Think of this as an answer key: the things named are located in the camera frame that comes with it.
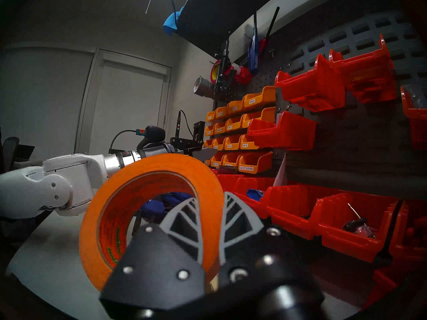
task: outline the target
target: duct tape roll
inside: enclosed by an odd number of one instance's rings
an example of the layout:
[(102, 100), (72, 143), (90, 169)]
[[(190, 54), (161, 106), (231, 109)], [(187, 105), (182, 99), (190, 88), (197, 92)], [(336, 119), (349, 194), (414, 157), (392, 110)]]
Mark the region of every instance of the duct tape roll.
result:
[(224, 192), (215, 174), (201, 161), (180, 154), (161, 154), (126, 166), (97, 191), (83, 218), (79, 252), (83, 268), (102, 290), (126, 249), (126, 232), (138, 209), (159, 194), (180, 191), (200, 206), (203, 268), (207, 280), (219, 266), (218, 251)]

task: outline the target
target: metal rod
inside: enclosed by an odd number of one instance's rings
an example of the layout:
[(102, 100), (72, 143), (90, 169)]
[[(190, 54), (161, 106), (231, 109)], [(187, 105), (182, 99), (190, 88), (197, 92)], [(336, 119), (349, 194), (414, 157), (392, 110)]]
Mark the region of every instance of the metal rod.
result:
[(360, 219), (360, 216), (357, 214), (357, 212), (351, 207), (351, 205), (350, 205), (350, 203), (347, 203), (348, 204), (348, 206), (350, 207), (350, 209), (352, 209), (353, 210), (353, 212), (357, 215), (357, 217)]

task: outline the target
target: screw in bin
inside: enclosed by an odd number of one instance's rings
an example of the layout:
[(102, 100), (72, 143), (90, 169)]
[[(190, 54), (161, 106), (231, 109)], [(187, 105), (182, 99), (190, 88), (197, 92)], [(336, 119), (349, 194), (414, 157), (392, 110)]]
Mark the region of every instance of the screw in bin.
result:
[(275, 227), (270, 227), (266, 229), (266, 233), (271, 236), (280, 236), (282, 233)]
[(235, 268), (230, 273), (230, 281), (232, 283), (236, 283), (237, 281), (247, 277), (248, 275), (248, 271), (244, 268)]

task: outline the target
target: orange storage bin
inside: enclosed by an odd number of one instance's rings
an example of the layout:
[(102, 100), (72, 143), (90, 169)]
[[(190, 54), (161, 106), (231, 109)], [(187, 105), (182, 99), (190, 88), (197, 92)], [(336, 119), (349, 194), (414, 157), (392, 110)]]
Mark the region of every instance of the orange storage bin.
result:
[(393, 62), (382, 34), (378, 43), (378, 50), (348, 59), (343, 59), (342, 54), (333, 49), (329, 52), (329, 65), (362, 103), (390, 101), (397, 97)]
[(242, 123), (243, 123), (243, 116), (230, 118), (226, 122), (226, 131), (230, 132), (235, 129), (240, 129), (242, 127)]
[(237, 179), (243, 178), (243, 174), (218, 174), (217, 179), (223, 188), (223, 191), (234, 193), (234, 187)]
[(243, 134), (240, 138), (240, 149), (256, 150), (259, 149), (259, 147), (255, 145), (253, 137), (249, 136), (248, 134)]
[(266, 219), (269, 216), (267, 206), (261, 202), (249, 198), (246, 193), (248, 189), (266, 191), (268, 187), (273, 185), (273, 183), (273, 177), (241, 177), (237, 179), (233, 193), (246, 204), (248, 204), (260, 218)]
[(213, 134), (222, 134), (226, 132), (226, 123), (225, 122), (217, 122), (213, 125)]
[[(375, 239), (342, 229), (348, 221), (357, 220), (348, 203), (361, 218), (368, 219), (366, 225), (371, 228)], [(372, 262), (384, 247), (396, 204), (397, 199), (394, 197), (342, 191), (341, 194), (319, 199), (310, 220), (315, 235), (322, 236), (324, 246)]]
[(239, 159), (241, 156), (242, 154), (238, 152), (229, 152), (225, 154), (223, 158), (223, 165), (236, 167), (239, 164)]
[(273, 223), (307, 240), (313, 239), (310, 217), (318, 198), (339, 193), (336, 189), (310, 185), (270, 187), (260, 202), (268, 207)]
[(212, 149), (218, 149), (218, 151), (221, 151), (224, 147), (224, 139), (225, 137), (217, 137), (216, 139), (212, 139)]
[(209, 140), (206, 140), (204, 143), (203, 143), (203, 149), (205, 149), (205, 148), (212, 148), (212, 142), (214, 141), (214, 139), (209, 139)]
[(227, 115), (233, 116), (235, 114), (241, 113), (243, 110), (243, 100), (241, 101), (231, 101), (227, 104)]
[(206, 114), (206, 121), (215, 120), (215, 111), (210, 111)]
[(264, 172), (271, 168), (272, 159), (272, 152), (252, 152), (243, 154), (239, 160), (239, 171), (251, 174)]
[(275, 107), (267, 107), (261, 112), (253, 112), (253, 113), (246, 113), (242, 116), (242, 128), (247, 128), (251, 122), (251, 120), (262, 120), (262, 121), (268, 121), (273, 123), (275, 121)]
[(427, 221), (427, 201), (404, 201), (390, 241), (393, 259), (421, 261), (427, 257), (427, 227), (420, 221)]
[(231, 135), (224, 140), (224, 150), (239, 150), (241, 135)]
[(414, 109), (409, 93), (400, 87), (403, 113), (409, 118), (413, 149), (427, 150), (427, 109)]
[(215, 118), (224, 119), (226, 116), (227, 116), (227, 107), (226, 106), (217, 107), (217, 109), (215, 110)]
[(211, 159), (210, 159), (210, 166), (212, 167), (220, 167), (223, 164), (223, 152), (217, 152)]
[(285, 101), (312, 112), (337, 109), (345, 105), (345, 88), (337, 72), (323, 55), (318, 55), (314, 68), (291, 77), (279, 71), (275, 86), (282, 88)]
[(212, 136), (214, 134), (214, 126), (209, 125), (204, 128), (204, 136)]
[(257, 106), (275, 103), (276, 102), (276, 87), (265, 86), (261, 93), (247, 94), (243, 98), (243, 107), (246, 109), (254, 108)]
[(279, 122), (253, 120), (248, 127), (248, 136), (252, 137), (260, 148), (272, 147), (288, 150), (313, 149), (317, 122), (290, 112), (283, 112)]

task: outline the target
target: office chair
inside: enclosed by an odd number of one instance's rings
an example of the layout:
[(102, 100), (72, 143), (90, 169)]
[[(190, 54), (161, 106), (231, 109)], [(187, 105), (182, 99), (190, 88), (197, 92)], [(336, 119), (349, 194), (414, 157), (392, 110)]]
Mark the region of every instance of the office chair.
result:
[(5, 173), (9, 172), (13, 167), (18, 144), (19, 138), (16, 136), (8, 137), (3, 142), (3, 170)]

